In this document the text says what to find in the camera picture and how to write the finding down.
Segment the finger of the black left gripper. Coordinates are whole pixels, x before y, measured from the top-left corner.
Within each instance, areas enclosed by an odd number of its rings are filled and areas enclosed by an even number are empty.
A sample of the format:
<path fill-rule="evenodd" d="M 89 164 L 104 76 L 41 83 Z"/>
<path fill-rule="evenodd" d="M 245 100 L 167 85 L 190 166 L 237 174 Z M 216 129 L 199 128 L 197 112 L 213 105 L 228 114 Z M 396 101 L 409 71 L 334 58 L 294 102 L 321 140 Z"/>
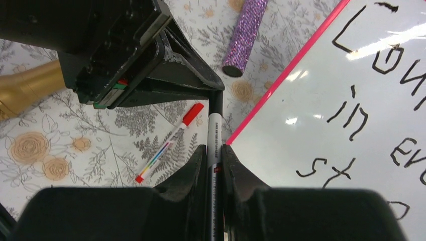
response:
<path fill-rule="evenodd" d="M 157 40 L 159 63 L 149 78 L 191 89 L 225 89 L 221 78 L 191 46 L 175 20 L 168 23 Z"/>

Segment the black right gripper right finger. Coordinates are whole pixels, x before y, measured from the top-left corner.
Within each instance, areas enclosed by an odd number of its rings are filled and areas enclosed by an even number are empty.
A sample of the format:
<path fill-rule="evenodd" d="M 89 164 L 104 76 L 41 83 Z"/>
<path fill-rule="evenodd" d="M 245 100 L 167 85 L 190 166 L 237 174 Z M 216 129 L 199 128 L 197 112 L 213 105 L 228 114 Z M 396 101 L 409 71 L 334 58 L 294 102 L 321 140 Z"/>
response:
<path fill-rule="evenodd" d="M 225 230 L 231 240 L 406 240 L 378 193 L 273 188 L 222 146 Z"/>

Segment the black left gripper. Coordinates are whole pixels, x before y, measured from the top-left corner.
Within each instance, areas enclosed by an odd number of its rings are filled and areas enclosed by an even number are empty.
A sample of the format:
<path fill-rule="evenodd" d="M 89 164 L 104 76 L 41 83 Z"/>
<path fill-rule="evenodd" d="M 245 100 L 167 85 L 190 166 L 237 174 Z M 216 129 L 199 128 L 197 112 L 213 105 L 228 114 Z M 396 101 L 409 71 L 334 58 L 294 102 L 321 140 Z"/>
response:
<path fill-rule="evenodd" d="M 146 79 L 173 16 L 163 1 L 1 1 L 1 38 L 54 50 L 65 86 L 96 108 L 208 99 Z"/>

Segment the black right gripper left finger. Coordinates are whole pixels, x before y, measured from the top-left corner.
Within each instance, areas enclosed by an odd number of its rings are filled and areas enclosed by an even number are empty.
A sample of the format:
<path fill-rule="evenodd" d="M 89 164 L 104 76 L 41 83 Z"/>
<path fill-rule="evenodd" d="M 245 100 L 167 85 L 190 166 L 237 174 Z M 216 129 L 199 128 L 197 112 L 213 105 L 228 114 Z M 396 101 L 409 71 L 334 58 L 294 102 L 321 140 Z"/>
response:
<path fill-rule="evenodd" d="M 55 187 L 27 204 L 8 240 L 204 240 L 206 146 L 155 187 Z"/>

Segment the white marker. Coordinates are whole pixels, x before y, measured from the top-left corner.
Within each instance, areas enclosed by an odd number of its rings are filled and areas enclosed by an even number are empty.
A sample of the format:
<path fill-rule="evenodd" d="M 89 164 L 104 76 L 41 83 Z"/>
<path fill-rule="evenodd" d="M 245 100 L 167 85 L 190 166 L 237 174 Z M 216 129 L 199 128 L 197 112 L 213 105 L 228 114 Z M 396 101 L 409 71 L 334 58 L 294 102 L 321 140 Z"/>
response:
<path fill-rule="evenodd" d="M 222 116 L 212 113 L 208 119 L 206 144 L 207 196 L 206 196 L 206 240 L 224 239 L 224 217 L 222 198 Z"/>

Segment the pink framed whiteboard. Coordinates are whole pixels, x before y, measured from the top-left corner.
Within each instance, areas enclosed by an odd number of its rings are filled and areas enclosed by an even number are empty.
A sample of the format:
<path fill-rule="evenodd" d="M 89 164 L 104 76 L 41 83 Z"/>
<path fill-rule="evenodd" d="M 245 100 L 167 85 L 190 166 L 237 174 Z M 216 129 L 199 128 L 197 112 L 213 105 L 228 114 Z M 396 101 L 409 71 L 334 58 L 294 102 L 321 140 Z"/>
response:
<path fill-rule="evenodd" d="M 228 141 L 272 187 L 370 189 L 425 240 L 425 1 L 341 1 Z"/>

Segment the black marker cap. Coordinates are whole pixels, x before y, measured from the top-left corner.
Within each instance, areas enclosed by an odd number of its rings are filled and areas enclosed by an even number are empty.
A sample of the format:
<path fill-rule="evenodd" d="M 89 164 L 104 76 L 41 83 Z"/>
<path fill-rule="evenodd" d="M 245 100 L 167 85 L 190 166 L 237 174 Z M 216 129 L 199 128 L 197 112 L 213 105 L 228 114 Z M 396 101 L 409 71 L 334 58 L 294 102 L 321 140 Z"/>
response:
<path fill-rule="evenodd" d="M 208 114 L 223 116 L 223 91 L 211 91 L 208 99 Z"/>

